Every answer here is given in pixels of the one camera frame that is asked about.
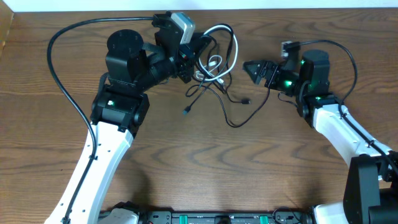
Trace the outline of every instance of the green light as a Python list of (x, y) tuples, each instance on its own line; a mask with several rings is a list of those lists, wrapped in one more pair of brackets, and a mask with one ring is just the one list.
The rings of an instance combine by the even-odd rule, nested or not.
[(292, 81), (285, 81), (285, 85), (286, 86), (291, 86), (292, 85)]

